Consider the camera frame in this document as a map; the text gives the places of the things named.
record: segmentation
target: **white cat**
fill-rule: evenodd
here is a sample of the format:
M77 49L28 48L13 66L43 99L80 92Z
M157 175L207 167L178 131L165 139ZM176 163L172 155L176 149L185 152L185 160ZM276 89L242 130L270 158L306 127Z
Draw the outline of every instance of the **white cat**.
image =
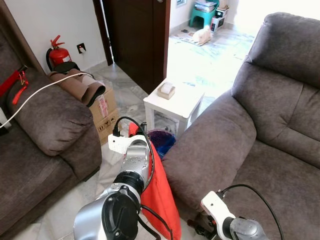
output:
M211 31L209 25L204 26L203 29L196 31L193 36L192 40L202 45L211 39Z

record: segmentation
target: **teal stool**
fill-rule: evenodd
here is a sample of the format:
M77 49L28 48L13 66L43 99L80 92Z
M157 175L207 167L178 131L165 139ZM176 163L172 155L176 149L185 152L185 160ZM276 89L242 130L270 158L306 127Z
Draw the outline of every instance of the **teal stool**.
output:
M205 27L206 25L209 25L209 27L210 27L211 20L216 15L216 10L219 7L219 0L211 0L208 2L217 3L217 5L215 6L215 9L212 12L203 12L203 11L199 11L195 7L193 7L191 19L190 19L190 25L189 25L190 27L193 26L195 17L203 18L203 27Z

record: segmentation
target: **dark brown door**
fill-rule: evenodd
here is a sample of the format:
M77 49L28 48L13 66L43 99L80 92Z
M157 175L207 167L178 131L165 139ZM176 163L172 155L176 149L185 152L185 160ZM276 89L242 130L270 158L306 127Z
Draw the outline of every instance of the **dark brown door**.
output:
M114 62L150 94L167 77L170 0L102 0Z

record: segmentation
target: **fire extinguisher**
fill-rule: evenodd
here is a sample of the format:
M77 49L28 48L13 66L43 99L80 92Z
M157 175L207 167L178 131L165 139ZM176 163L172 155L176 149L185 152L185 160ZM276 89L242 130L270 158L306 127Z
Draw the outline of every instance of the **fire extinguisher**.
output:
M56 67L59 64L65 63L65 62L71 62L71 57L69 55L69 52L67 49L59 47L59 45L64 44L64 42L57 43L57 40L60 38L60 35L58 35L53 41L51 41L52 48L49 48L48 51L46 51L46 63L48 64L48 67L50 71L52 71L53 67Z

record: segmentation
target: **stack of papers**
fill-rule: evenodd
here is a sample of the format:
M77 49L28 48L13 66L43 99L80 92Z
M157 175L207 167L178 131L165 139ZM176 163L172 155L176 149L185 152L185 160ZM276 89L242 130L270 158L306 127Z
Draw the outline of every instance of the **stack of papers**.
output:
M217 5L216 2L206 1L206 0L196 0L194 7L195 9L201 12L210 13L215 9L216 5Z

